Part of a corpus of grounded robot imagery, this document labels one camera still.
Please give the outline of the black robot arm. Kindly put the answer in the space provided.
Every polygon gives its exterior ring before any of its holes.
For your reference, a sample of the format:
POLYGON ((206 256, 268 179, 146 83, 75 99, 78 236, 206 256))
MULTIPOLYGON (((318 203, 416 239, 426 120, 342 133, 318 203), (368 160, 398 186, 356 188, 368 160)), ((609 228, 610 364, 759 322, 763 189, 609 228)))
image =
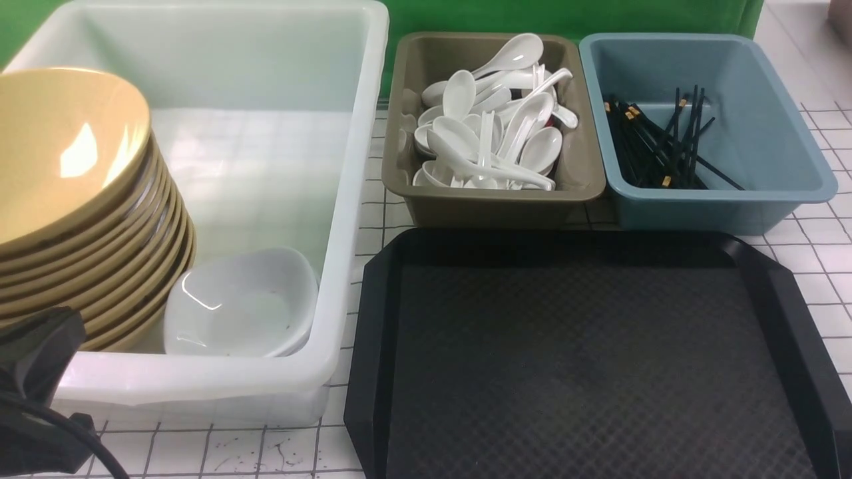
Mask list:
MULTIPOLYGON (((51 307, 4 325, 1 331, 2 395, 51 409, 55 391, 87 333, 81 313, 51 307)), ((92 454, 54 424, 2 404, 2 476, 72 474, 92 454)))

